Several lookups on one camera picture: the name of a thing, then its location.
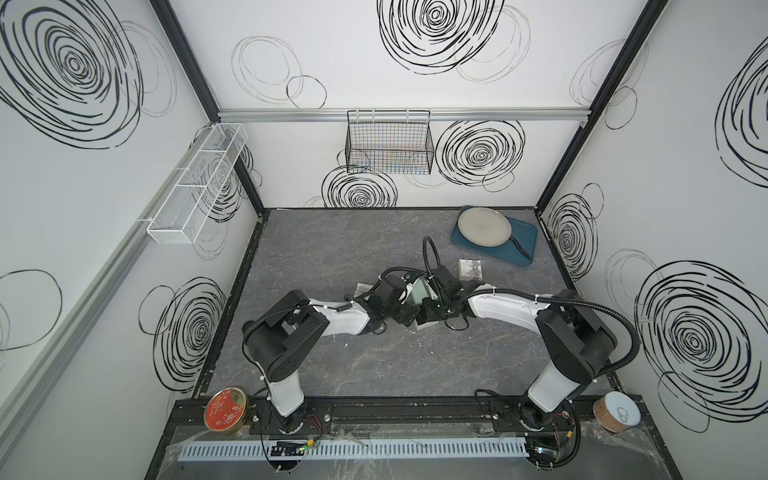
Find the white gift box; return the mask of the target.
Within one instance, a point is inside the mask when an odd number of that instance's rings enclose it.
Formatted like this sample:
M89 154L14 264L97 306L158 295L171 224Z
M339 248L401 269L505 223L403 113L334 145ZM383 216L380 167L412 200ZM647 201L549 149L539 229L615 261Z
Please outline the white gift box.
M354 299L356 301L367 299L375 292L375 289L375 285L357 283L356 290L354 292Z

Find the white box base black insert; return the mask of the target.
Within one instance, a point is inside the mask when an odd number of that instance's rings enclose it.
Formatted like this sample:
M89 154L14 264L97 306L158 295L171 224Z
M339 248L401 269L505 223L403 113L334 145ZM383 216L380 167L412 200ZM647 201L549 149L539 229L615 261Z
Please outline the white box base black insert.
M423 331L423 330L426 330L427 328L431 328L431 327L435 327L435 326L438 326L438 325L440 325L441 323L442 323L442 321L441 321L441 320L435 320L435 321L424 321L424 322L420 322L420 321L417 321L416 330L417 330L418 332L421 332L421 331Z

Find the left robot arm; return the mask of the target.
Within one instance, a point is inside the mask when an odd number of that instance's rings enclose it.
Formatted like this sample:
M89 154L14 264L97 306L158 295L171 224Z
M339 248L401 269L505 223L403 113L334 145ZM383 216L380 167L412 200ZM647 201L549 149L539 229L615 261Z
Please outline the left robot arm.
M369 290L340 302L291 290L242 326L243 355L260 372L271 414L284 432L297 430L306 415L298 369L318 341L335 335L379 335L389 319L411 325L419 306L409 296L418 279L414 272L387 271Z

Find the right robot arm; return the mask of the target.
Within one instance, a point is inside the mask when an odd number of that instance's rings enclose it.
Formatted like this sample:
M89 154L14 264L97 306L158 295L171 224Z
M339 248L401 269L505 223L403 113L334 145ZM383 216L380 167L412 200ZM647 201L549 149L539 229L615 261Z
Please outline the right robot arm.
M531 431L544 429L564 401L630 364L640 350L632 321L569 289L539 295L427 274L406 288L405 298L422 307L429 321L471 315L520 326L541 337L549 361L517 407L520 423Z

